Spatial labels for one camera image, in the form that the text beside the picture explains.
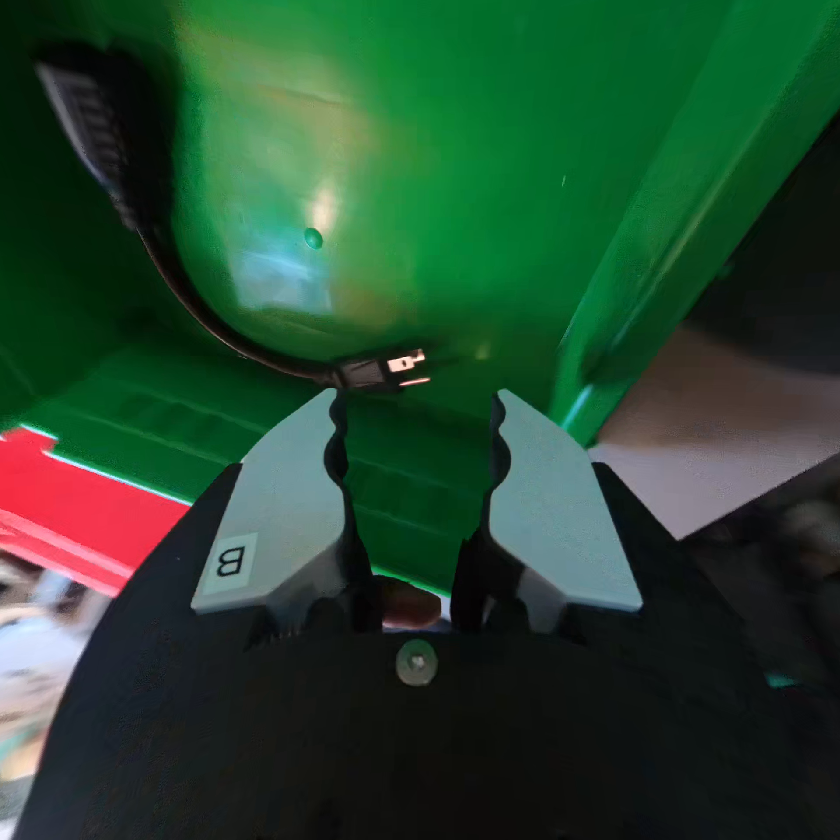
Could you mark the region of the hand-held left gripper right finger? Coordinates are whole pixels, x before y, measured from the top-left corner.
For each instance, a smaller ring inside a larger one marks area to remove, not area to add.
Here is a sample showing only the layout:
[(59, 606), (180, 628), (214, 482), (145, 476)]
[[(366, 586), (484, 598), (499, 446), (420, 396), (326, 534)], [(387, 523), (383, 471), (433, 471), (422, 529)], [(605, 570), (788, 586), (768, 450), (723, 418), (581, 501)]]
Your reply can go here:
[(556, 635), (583, 607), (643, 609), (593, 463), (572, 436), (509, 390), (491, 397), (490, 486), (453, 582), (453, 626)]

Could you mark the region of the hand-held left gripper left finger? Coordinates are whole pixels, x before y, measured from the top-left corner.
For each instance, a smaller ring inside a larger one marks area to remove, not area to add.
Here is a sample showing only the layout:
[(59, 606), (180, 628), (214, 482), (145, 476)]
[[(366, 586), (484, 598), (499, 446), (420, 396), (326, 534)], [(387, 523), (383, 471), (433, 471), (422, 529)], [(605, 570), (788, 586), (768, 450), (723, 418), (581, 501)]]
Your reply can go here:
[(344, 394), (327, 388), (243, 457), (195, 614), (262, 607), (278, 631), (297, 632), (316, 602), (369, 588), (371, 563), (344, 484), (346, 417)]

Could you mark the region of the green plastic bin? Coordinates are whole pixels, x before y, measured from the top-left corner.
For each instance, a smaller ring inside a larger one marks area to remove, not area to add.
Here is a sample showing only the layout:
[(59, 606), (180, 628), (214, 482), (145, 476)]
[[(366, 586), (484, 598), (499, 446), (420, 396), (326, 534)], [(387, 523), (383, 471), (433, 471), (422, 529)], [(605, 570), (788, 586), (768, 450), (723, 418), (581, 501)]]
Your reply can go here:
[(349, 483), (442, 592), (491, 394), (594, 442), (838, 113), (838, 2), (2, 2), (2, 432), (189, 503), (319, 389), (166, 287), (36, 76), (71, 41), (169, 114), (169, 275), (284, 357), (425, 352), (349, 399)]

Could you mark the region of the black extension socket block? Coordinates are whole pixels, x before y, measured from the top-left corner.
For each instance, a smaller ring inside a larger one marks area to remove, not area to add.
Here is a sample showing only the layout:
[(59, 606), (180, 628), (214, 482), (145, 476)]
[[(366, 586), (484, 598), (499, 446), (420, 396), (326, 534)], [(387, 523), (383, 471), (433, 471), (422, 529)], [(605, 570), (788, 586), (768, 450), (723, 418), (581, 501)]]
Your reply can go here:
[(134, 232), (168, 224), (172, 121), (144, 64), (122, 49), (48, 45), (36, 76), (78, 160)]

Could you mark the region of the person's left hand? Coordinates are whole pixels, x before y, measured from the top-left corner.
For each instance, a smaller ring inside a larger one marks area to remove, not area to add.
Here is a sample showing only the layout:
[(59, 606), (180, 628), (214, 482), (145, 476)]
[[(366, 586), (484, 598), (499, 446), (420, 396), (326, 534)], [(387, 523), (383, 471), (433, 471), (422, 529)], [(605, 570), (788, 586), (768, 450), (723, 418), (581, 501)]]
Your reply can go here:
[(405, 581), (383, 575), (375, 577), (382, 610), (384, 629), (424, 631), (442, 617), (443, 605), (435, 593)]

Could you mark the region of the red plastic bin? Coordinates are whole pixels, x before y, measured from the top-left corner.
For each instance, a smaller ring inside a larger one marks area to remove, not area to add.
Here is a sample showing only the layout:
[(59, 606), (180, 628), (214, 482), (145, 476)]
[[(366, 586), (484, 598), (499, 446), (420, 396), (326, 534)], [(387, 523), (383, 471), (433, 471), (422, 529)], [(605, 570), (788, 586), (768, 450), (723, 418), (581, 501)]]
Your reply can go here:
[(190, 503), (59, 457), (57, 442), (2, 432), (2, 551), (113, 598)]

